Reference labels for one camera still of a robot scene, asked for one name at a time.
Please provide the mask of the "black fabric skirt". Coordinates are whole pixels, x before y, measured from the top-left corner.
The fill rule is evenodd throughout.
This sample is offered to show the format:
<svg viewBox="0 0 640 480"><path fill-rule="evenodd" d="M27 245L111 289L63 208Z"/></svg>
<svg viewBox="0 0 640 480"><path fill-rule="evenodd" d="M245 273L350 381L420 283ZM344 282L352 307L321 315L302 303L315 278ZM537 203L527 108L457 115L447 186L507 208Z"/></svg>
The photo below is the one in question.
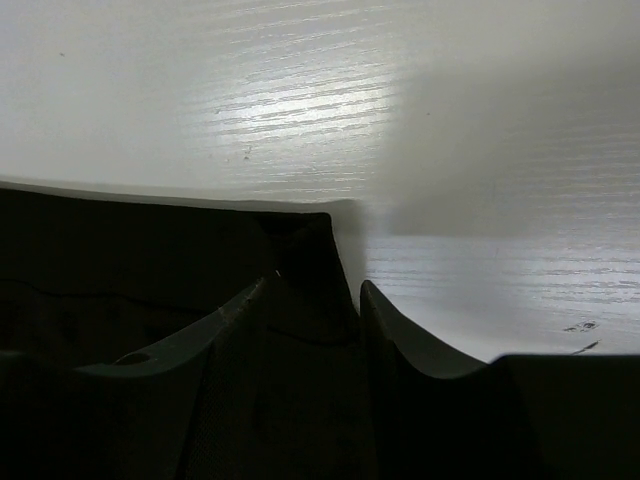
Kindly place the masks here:
<svg viewBox="0 0 640 480"><path fill-rule="evenodd" d="M265 284L237 479L378 475L360 319L324 212L1 192L1 355L110 364Z"/></svg>

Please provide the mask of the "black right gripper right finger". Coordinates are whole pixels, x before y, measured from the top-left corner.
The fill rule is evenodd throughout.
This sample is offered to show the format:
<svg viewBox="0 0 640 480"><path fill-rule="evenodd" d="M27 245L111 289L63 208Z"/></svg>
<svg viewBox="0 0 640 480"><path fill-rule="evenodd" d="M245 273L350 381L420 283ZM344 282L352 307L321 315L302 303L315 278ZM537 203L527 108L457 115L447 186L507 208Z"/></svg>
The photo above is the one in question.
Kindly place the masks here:
<svg viewBox="0 0 640 480"><path fill-rule="evenodd" d="M479 361L360 289L372 422L384 479L635 479L635 355Z"/></svg>

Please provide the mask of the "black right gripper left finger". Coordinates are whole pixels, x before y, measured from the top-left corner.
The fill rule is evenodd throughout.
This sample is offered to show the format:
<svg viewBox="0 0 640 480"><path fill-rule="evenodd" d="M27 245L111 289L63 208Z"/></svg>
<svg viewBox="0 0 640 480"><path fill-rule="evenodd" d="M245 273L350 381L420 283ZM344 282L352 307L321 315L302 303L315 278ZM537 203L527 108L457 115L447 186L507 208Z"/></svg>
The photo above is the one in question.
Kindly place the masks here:
<svg viewBox="0 0 640 480"><path fill-rule="evenodd" d="M1 355L5 479L237 479L265 341L265 284L110 364Z"/></svg>

